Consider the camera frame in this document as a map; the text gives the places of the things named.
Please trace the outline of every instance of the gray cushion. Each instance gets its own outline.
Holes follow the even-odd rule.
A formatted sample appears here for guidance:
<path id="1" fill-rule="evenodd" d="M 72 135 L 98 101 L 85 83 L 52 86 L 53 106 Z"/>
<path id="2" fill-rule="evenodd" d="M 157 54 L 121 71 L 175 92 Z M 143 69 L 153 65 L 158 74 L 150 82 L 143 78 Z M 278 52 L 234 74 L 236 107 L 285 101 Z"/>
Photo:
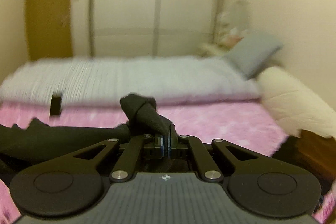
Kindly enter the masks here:
<path id="1" fill-rule="evenodd" d="M 283 44 L 275 37 L 264 32 L 255 31 L 238 42 L 225 55 L 225 58 L 239 68 L 249 79 L 282 47 Z"/>

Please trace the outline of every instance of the wooden door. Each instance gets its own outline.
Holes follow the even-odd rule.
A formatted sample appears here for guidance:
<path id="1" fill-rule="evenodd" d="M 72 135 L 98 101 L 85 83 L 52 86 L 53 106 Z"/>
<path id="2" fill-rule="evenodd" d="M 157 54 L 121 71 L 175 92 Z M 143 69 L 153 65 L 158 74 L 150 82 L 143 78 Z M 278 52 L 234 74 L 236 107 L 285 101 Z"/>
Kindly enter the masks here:
<path id="1" fill-rule="evenodd" d="M 26 0 L 30 60 L 73 56 L 70 0 Z"/>

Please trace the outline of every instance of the pink blanket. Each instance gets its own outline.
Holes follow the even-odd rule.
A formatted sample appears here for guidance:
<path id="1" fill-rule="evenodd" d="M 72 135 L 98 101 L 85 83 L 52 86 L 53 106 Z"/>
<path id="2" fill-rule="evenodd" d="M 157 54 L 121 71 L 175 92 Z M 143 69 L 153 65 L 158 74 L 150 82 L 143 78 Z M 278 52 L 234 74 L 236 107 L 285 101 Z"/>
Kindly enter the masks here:
<path id="1" fill-rule="evenodd" d="M 204 143 L 221 138 L 267 156 L 272 155 L 287 137 L 262 105 L 256 102 L 165 106 L 159 107 L 158 113 L 170 119 L 180 135 L 197 136 Z M 50 126 L 73 127 L 114 128 L 127 121 L 121 109 L 67 108 L 56 118 L 49 118 L 49 109 L 39 106 L 4 103 L 0 109 L 0 124 L 7 127 L 17 124 L 27 128 L 33 117 Z M 1 191 L 8 192 L 3 183 L 0 184 Z M 1 201 L 0 214 L 2 208 L 3 213 L 10 212 L 8 221 L 17 218 L 19 212 L 10 196 L 2 196 Z M 324 213 L 316 216 L 320 222 L 325 217 Z"/>

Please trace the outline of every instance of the white blanket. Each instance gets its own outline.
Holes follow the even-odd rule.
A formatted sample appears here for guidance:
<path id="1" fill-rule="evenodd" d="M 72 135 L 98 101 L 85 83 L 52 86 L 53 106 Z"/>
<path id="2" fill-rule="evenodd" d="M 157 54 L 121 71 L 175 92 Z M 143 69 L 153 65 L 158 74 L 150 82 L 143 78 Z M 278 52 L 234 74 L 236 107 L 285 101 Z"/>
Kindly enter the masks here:
<path id="1" fill-rule="evenodd" d="M 197 57 L 135 59 L 44 59 L 27 63 L 6 78 L 0 99 L 49 106 L 118 106 L 137 93 L 160 104 L 259 98 L 255 80 L 246 80 L 226 60 Z"/>

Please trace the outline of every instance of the brown fabric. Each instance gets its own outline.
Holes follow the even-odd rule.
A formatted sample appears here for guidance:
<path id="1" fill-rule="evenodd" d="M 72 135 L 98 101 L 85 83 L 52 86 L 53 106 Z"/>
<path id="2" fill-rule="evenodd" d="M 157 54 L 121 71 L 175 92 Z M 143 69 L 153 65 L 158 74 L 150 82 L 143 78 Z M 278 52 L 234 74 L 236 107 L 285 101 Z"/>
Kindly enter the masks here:
<path id="1" fill-rule="evenodd" d="M 326 180 L 336 179 L 336 140 L 323 138 L 313 132 L 301 130 L 297 142 L 296 160 L 313 174 Z"/>

